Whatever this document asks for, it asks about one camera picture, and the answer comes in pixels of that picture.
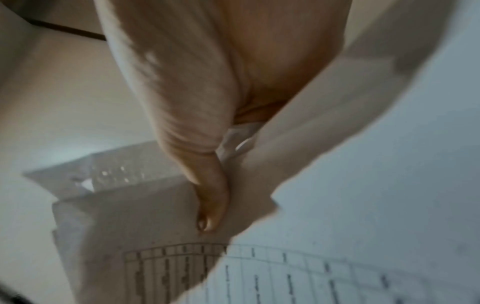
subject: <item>table grid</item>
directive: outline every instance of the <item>table grid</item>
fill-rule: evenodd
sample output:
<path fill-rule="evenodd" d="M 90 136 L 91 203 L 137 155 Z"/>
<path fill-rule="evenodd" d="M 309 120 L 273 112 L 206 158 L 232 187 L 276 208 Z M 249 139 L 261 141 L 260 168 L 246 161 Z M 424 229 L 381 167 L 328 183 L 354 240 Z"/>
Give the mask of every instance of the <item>table grid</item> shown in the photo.
<path fill-rule="evenodd" d="M 461 286 L 260 245 L 175 244 L 123 259 L 126 304 L 480 304 Z"/>

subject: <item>skin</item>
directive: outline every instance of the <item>skin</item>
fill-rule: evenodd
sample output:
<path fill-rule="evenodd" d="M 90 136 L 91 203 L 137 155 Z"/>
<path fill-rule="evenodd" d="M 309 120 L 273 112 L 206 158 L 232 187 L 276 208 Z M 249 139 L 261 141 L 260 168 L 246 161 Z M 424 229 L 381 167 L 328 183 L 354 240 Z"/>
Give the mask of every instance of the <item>skin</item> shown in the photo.
<path fill-rule="evenodd" d="M 230 200 L 215 150 L 267 121 L 340 51 L 348 0 L 95 0 L 108 44 L 158 143 L 212 231 Z"/>

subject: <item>white paper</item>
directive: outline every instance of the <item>white paper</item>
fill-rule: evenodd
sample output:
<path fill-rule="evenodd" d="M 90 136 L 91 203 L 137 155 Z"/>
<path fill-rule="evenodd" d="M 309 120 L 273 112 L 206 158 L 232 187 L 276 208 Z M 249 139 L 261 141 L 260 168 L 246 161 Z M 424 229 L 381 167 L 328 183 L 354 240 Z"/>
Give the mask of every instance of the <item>white paper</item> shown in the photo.
<path fill-rule="evenodd" d="M 454 7 L 399 0 L 240 148 L 214 234 L 182 177 L 55 204 L 77 301 L 479 303 L 480 25 L 442 42 Z"/>

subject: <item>paper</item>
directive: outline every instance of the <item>paper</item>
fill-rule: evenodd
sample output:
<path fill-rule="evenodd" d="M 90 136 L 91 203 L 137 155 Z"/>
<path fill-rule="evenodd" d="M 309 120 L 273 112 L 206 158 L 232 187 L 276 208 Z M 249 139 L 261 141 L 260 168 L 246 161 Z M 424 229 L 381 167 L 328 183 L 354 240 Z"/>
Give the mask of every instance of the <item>paper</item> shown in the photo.
<path fill-rule="evenodd" d="M 195 195 L 176 175 L 56 203 L 55 241 L 78 303 L 479 303 L 480 115 L 470 96 L 480 19 L 448 26 L 465 7 L 480 16 L 474 4 L 392 5 L 230 149 L 232 202 L 215 234 L 197 234 Z M 440 80 L 429 75 L 449 76 L 449 90 L 431 99 Z M 418 86 L 426 91 L 413 99 Z M 271 194 L 312 162 L 276 205 Z"/>

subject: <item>fingernail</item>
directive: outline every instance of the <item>fingernail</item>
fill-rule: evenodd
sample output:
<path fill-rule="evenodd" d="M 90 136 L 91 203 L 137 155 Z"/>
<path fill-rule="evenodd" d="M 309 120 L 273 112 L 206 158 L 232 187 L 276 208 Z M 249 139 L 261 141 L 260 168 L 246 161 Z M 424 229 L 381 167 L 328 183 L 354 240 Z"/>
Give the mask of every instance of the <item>fingernail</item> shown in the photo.
<path fill-rule="evenodd" d="M 208 227 L 209 220 L 204 214 L 199 214 L 196 220 L 196 228 L 200 232 L 204 232 Z"/>

